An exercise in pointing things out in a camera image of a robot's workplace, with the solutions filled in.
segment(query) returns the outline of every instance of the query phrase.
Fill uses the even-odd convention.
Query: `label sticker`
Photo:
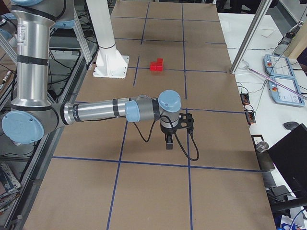
[[[27,45],[27,24],[19,23],[17,34],[18,34],[17,45],[26,46]]]

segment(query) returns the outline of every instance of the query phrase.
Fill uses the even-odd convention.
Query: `blue and white device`
[[[263,62],[265,71],[272,80],[301,94],[297,80],[295,79],[294,71],[291,67],[291,63],[287,57],[265,55]],[[291,105],[296,107],[305,106],[305,102],[302,98],[288,91],[287,89],[278,86],[273,82],[269,82],[269,88],[271,97],[277,104]]]

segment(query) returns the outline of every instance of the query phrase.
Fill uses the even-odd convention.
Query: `black mouse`
[[[295,121],[289,121],[289,122],[284,123],[283,126],[288,130],[293,130],[299,126],[299,123]]]

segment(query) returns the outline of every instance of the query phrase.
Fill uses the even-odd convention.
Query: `device screen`
[[[292,76],[289,64],[283,57],[271,56],[271,63],[274,67],[274,72],[281,75]]]
[[[280,84],[282,84],[282,85],[284,85],[284,86],[290,88],[291,90],[297,92],[297,89],[296,89],[296,87],[295,87],[295,82],[294,82],[294,80],[291,80],[291,79],[283,79],[283,78],[275,78],[275,80],[276,80],[278,83],[280,83]],[[277,86],[277,90],[278,90],[278,93],[279,93],[279,97],[280,97],[280,99],[281,99],[282,101],[285,101],[285,102],[294,102],[294,103],[300,103],[300,102],[301,102],[301,101],[300,101],[300,98],[299,98],[296,94],[294,94],[294,93],[292,93],[292,92],[286,90],[285,88],[283,88],[283,87],[281,87],[281,86]]]

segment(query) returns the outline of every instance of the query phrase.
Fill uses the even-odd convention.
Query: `white table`
[[[253,19],[253,15],[219,13],[219,18],[228,47],[228,53],[231,62],[233,62]],[[274,32],[270,36],[264,37],[262,34],[266,29],[274,29]],[[266,54],[272,54],[274,49],[271,48],[275,48],[282,37],[272,17],[266,15],[249,46],[249,50],[246,52],[244,60],[249,63],[252,69],[267,75],[264,70],[263,57]],[[240,68],[243,68],[245,65],[246,64],[241,63]],[[294,64],[292,67],[294,69],[301,69],[299,64]],[[305,73],[299,70],[295,71],[295,75],[299,85],[307,88],[307,77]],[[239,69],[236,73],[236,81],[246,87],[249,92],[254,92],[262,87],[265,79],[247,70]],[[260,101],[256,112],[257,123],[251,125],[249,128],[252,135],[261,134],[269,146],[273,146],[290,132],[283,127],[283,123],[296,121],[307,126],[307,106],[298,108],[274,103],[268,85],[264,88],[261,100],[260,95],[261,91],[249,95],[250,103],[254,109],[257,108],[258,102]],[[277,186],[286,185],[289,191],[291,190],[278,170],[274,170],[272,175]]]

